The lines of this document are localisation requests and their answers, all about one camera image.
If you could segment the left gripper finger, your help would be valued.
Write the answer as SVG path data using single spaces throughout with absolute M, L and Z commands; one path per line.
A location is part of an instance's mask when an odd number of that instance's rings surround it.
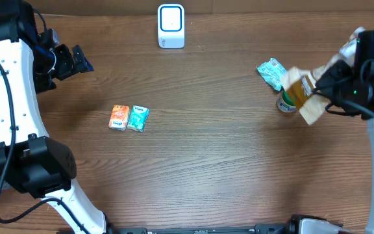
M 73 59 L 75 61 L 75 64 L 83 64 L 83 65 L 89 64 L 86 56 L 82 52 L 82 49 L 79 45 L 75 45 L 72 48 L 72 52 L 73 52 Z
M 93 66 L 91 64 L 75 64 L 73 66 L 73 73 L 87 73 L 92 72 L 94 70 Z

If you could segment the beige plastic pouch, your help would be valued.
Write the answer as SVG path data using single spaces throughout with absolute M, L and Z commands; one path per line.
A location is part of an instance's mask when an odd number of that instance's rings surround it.
M 365 28 L 357 28 L 326 65 L 313 70 L 303 70 L 294 66 L 280 78 L 284 92 L 290 97 L 291 102 L 308 125 L 314 124 L 321 117 L 328 103 L 325 97 L 312 94 L 312 90 L 317 87 L 316 83 L 339 60 L 342 60 L 349 68 L 353 67 L 356 39 L 363 31 Z

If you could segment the orange Kleenex tissue pack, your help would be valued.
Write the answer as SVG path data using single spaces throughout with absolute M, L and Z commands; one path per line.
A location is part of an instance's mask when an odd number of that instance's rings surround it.
M 131 109 L 125 105 L 114 105 L 109 120 L 109 128 L 124 131 L 127 128 Z

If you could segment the green lid jar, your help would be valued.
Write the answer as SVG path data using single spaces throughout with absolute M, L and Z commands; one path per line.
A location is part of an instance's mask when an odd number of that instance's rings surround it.
M 297 110 L 297 107 L 292 103 L 284 90 L 278 95 L 277 107 L 282 112 L 295 112 Z

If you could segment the teal Kleenex tissue pack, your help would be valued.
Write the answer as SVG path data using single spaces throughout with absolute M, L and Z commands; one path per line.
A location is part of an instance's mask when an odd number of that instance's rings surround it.
M 133 131 L 143 132 L 150 110 L 146 107 L 134 105 L 127 124 L 127 128 Z

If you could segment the teal wet wipes pack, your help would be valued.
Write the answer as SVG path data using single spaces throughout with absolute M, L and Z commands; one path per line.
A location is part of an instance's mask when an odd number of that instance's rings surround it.
M 281 91 L 281 77 L 287 72 L 285 67 L 275 58 L 256 67 L 257 72 L 275 91 Z

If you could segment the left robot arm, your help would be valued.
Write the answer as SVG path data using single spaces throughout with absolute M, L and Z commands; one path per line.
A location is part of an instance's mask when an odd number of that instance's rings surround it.
M 37 102 L 56 80 L 93 66 L 54 30 L 38 32 L 37 16 L 25 1 L 0 1 L 0 182 L 53 207 L 74 233 L 115 233 L 78 184 L 71 150 L 46 131 Z

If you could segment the white barcode scanner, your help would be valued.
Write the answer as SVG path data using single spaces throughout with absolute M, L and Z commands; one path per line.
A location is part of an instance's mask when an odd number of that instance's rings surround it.
M 161 4 L 157 9 L 158 44 L 162 49 L 185 46 L 185 11 L 178 3 Z

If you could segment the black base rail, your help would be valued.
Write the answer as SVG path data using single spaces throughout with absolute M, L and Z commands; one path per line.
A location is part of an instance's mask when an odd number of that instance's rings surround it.
M 146 227 L 116 228 L 107 233 L 119 234 L 283 234 L 283 233 L 353 233 L 342 224 L 330 223 L 317 216 L 293 214 L 285 223 L 255 224 L 253 227 L 191 227 L 147 229 Z

